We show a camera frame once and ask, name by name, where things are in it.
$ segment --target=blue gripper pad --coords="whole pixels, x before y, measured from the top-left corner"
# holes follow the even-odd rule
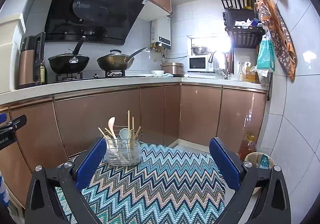
[[[240,174],[230,158],[215,139],[211,139],[209,150],[228,187],[237,191],[240,188]]]
[[[105,139],[101,138],[95,145],[91,152],[87,155],[81,166],[77,171],[76,187],[78,190],[88,187],[92,176],[96,172],[100,162],[107,151],[107,143]]]
[[[6,113],[0,114],[0,124],[6,121],[7,121],[7,114]]]

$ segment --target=black kettle lid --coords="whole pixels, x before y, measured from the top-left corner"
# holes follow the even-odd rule
[[[34,50],[36,44],[36,36],[28,36],[23,39],[21,51]]]

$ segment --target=zigzag patterned tablecloth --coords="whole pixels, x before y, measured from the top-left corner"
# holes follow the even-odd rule
[[[210,155],[141,143],[141,162],[114,167],[104,158],[81,192],[103,224],[207,224],[225,208],[225,184]],[[57,188],[70,223],[77,223]]]

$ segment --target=countertop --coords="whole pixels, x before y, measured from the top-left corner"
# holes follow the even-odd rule
[[[123,85],[142,85],[155,83],[198,83],[211,84],[220,86],[234,86],[252,90],[266,90],[266,87],[236,80],[218,79],[212,76],[195,76],[191,77],[125,77],[125,78],[100,78],[100,79],[86,79],[70,82],[59,82],[48,85],[34,86],[24,89],[12,90],[0,94],[0,105],[9,104],[17,101],[27,100],[31,98],[48,96],[60,93],[74,92],[79,90],[89,90],[112,86]]]

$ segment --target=microwave oven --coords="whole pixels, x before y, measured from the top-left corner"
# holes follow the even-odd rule
[[[213,72],[214,64],[209,63],[209,55],[192,55],[188,56],[188,67],[187,71],[197,72]]]

